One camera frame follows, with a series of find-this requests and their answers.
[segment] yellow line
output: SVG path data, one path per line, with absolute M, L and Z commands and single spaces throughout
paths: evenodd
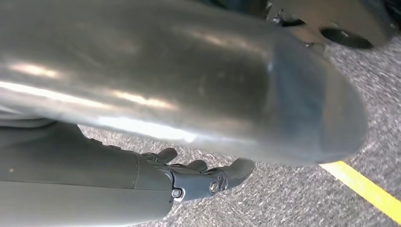
M 401 202 L 395 197 L 342 161 L 320 166 L 401 225 Z

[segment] bolt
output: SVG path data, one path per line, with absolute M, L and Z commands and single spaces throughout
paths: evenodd
M 216 181 L 210 182 L 209 192 L 211 195 L 214 195 L 218 192 L 218 183 Z
M 182 194 L 182 191 L 180 189 L 173 189 L 173 192 L 171 192 L 171 196 L 174 198 L 179 198 Z

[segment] carpeted floor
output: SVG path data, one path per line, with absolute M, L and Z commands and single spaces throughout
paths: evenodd
M 372 51 L 335 45 L 326 54 L 359 88 L 371 116 L 365 147 L 347 163 L 401 200 L 401 38 Z M 105 144 L 137 152 L 159 152 L 172 146 L 88 127 L 82 130 Z M 184 164 L 204 159 L 215 167 L 235 159 L 173 147 L 180 154 L 176 162 Z M 176 203 L 163 220 L 137 226 L 392 227 L 397 224 L 320 167 L 258 163 L 241 187 L 213 198 Z

